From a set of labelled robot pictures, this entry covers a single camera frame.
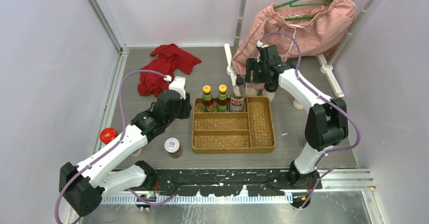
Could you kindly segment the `yellow cap chili sauce bottle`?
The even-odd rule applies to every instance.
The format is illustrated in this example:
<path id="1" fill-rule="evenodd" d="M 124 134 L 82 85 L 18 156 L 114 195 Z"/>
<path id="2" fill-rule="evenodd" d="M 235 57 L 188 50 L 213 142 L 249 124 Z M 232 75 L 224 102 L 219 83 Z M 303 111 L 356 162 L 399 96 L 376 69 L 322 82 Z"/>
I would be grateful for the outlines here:
<path id="1" fill-rule="evenodd" d="M 213 97 L 211 94 L 211 87 L 209 85 L 203 86 L 203 96 L 202 96 L 202 103 L 203 103 L 203 111 L 204 112 L 213 112 Z"/>

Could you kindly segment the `white lid sauce jar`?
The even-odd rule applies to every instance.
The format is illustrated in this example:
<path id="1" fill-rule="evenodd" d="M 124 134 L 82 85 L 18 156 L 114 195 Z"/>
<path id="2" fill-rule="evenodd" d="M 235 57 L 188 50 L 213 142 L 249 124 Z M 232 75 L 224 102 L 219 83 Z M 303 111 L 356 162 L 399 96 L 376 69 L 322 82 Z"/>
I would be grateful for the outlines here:
<path id="1" fill-rule="evenodd" d="M 171 158 L 179 158 L 183 153 L 182 146 L 178 139 L 169 138 L 164 142 L 164 149 Z"/>

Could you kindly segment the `tall soy sauce bottle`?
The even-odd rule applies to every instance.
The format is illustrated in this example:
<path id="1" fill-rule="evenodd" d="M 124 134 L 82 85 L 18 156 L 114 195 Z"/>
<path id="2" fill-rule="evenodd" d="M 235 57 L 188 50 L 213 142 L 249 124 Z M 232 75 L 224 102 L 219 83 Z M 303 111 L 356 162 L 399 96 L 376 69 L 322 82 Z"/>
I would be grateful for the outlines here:
<path id="1" fill-rule="evenodd" d="M 230 96 L 230 112 L 242 112 L 245 98 L 244 79 L 237 75 L 235 85 L 233 86 Z"/>

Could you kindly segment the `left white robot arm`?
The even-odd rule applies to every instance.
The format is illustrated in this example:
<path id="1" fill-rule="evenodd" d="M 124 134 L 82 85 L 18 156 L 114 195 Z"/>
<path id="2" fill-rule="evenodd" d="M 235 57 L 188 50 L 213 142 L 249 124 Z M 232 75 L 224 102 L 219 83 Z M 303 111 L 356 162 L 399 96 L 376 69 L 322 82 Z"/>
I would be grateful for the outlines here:
<path id="1" fill-rule="evenodd" d="M 113 172 L 133 152 L 163 134 L 176 119 L 188 119 L 192 106 L 190 93 L 168 89 L 148 110 L 138 113 L 122 133 L 93 156 L 77 165 L 70 162 L 60 169 L 59 192 L 79 216 L 87 216 L 103 199 L 126 189 L 149 190 L 156 182 L 156 171 L 145 161 Z"/>

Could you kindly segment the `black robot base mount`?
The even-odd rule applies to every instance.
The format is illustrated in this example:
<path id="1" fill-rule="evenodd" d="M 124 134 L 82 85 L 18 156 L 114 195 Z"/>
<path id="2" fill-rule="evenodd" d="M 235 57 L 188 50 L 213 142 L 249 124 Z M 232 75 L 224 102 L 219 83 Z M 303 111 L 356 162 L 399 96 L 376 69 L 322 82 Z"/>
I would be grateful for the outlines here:
<path id="1" fill-rule="evenodd" d="M 132 190 L 149 191 L 152 199 L 169 197 L 248 197 L 292 195 L 293 207 L 307 207 L 309 193 L 322 187 L 318 172 L 296 178 L 289 169 L 149 169 L 147 179 Z"/>

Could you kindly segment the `black cap sesame shaker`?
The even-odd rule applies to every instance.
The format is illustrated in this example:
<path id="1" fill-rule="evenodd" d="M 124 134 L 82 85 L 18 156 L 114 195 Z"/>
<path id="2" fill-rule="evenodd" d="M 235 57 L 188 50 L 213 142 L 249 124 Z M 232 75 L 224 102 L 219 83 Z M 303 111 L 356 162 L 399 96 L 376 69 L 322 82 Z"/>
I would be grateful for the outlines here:
<path id="1" fill-rule="evenodd" d="M 267 97 L 269 99 L 269 101 L 273 101 L 274 97 L 275 97 L 275 92 L 278 89 L 278 84 L 277 83 L 265 83 L 264 84 L 264 89 L 262 91 L 262 95 L 264 97 Z"/>

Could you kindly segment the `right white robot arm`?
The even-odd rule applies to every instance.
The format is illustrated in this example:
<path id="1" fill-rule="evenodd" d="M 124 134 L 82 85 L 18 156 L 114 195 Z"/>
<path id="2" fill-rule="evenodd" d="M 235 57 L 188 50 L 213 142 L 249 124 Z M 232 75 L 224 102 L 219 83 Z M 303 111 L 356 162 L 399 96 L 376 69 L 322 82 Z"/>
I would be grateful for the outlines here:
<path id="1" fill-rule="evenodd" d="M 245 82 L 263 84 L 268 93 L 274 93 L 280 87 L 308 112 L 307 143 L 289 170 L 290 184 L 302 188 L 316 171 L 318 159 L 348 137 L 348 120 L 341 113 L 347 106 L 344 100 L 332 99 L 313 88 L 292 64 L 281 60 L 275 45 L 259 43 L 256 48 L 259 57 L 246 59 Z"/>

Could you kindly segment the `woven bamboo divided tray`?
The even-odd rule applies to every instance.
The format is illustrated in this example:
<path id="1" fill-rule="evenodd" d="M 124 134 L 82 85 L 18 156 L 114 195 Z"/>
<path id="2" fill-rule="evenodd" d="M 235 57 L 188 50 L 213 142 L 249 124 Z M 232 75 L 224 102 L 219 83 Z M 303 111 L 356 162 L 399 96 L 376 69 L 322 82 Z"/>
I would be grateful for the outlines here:
<path id="1" fill-rule="evenodd" d="M 247 97 L 242 112 L 203 112 L 202 98 L 194 100 L 194 153 L 269 153 L 275 148 L 270 101 Z"/>

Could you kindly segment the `clear jar silver lid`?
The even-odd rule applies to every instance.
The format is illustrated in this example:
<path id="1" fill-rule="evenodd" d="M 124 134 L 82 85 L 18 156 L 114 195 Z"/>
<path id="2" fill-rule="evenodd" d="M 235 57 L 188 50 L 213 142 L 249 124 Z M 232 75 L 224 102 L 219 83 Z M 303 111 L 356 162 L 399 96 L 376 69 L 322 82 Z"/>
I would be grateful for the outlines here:
<path id="1" fill-rule="evenodd" d="M 246 96 L 256 97 L 259 94 L 260 87 L 257 84 L 247 83 L 246 84 Z"/>

